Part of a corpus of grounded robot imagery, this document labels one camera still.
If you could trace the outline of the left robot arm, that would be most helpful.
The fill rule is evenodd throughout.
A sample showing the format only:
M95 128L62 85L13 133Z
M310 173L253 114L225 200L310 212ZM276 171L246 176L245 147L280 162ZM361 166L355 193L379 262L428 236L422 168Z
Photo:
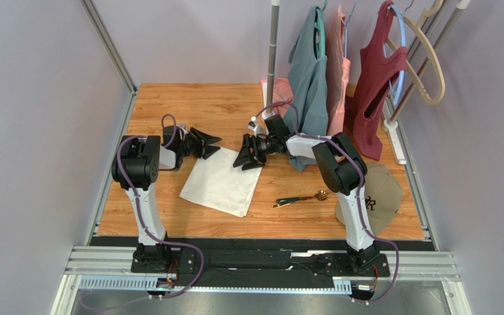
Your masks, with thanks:
M156 182L160 171L178 171L184 158L208 159L222 139L192 127L171 125L163 134L124 136L115 153L111 173L129 197L138 225L138 244L131 270L166 272L175 265L172 243L159 217Z

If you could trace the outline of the white cloth napkin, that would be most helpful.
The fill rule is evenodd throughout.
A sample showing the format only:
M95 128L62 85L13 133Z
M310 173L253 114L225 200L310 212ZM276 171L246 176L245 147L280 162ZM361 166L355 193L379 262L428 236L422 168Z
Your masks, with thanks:
M261 168L244 171L234 168L237 152L221 148L208 159L199 158L179 197L235 217L247 215Z

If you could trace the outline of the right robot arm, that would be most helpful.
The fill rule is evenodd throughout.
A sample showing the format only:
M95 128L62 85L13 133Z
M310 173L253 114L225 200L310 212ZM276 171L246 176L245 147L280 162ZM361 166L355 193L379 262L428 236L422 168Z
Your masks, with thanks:
M315 159L325 185L339 201L346 226L346 266L356 274L369 270L379 256L365 202L367 165L344 133L310 136L289 129L280 115L265 121L267 134L243 136L233 166L250 170L265 166L270 154Z

